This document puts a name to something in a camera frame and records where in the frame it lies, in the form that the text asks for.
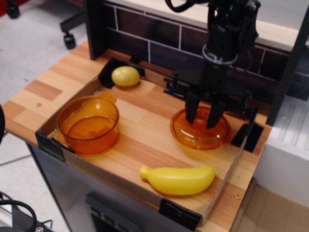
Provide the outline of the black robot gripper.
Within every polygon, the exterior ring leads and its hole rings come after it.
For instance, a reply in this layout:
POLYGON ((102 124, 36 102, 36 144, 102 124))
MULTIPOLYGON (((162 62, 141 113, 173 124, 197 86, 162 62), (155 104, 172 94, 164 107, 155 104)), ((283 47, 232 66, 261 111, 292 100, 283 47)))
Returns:
POLYGON ((236 115, 251 115, 247 101, 252 92, 228 77, 229 66, 205 62, 203 68, 179 70, 167 79, 166 92, 185 101, 185 118, 193 123, 199 103, 211 105, 206 128, 217 126, 224 112, 236 115))

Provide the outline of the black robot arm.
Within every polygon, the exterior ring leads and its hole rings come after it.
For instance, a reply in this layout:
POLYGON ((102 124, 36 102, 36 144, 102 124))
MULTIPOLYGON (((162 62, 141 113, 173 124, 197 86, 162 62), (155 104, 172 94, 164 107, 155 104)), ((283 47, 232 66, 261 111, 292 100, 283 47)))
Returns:
POLYGON ((208 40, 202 48, 203 61, 178 66, 172 73, 173 87, 178 81, 189 85, 185 96, 185 118, 193 123, 199 103, 211 104, 206 128, 214 128, 225 111, 250 117, 247 100, 252 92, 227 76, 238 54, 249 52, 258 37, 257 0, 208 0, 208 40))

